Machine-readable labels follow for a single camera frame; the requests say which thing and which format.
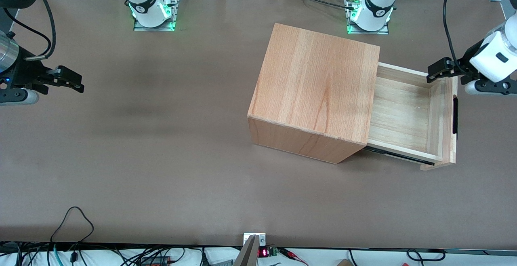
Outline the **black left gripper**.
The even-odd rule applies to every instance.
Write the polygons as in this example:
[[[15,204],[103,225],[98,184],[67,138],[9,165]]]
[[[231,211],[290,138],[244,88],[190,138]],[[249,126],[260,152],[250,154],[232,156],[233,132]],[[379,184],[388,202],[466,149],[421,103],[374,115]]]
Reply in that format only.
[[[428,66],[427,82],[434,82],[441,78],[450,78],[460,76],[460,80],[488,80],[481,72],[478,71],[470,60],[475,56],[482,47],[483,40],[478,41],[469,47],[461,58],[456,56],[454,49],[451,51],[451,58],[442,58]]]

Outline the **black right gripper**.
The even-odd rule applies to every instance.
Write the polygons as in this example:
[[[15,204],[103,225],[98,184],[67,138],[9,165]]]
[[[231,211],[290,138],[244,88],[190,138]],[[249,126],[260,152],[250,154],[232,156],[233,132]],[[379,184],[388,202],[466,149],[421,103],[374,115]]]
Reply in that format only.
[[[67,87],[78,93],[84,92],[82,76],[65,66],[54,69],[45,67],[41,61],[16,60],[10,68],[1,72],[0,83],[6,89],[30,89],[48,93],[48,86]]]

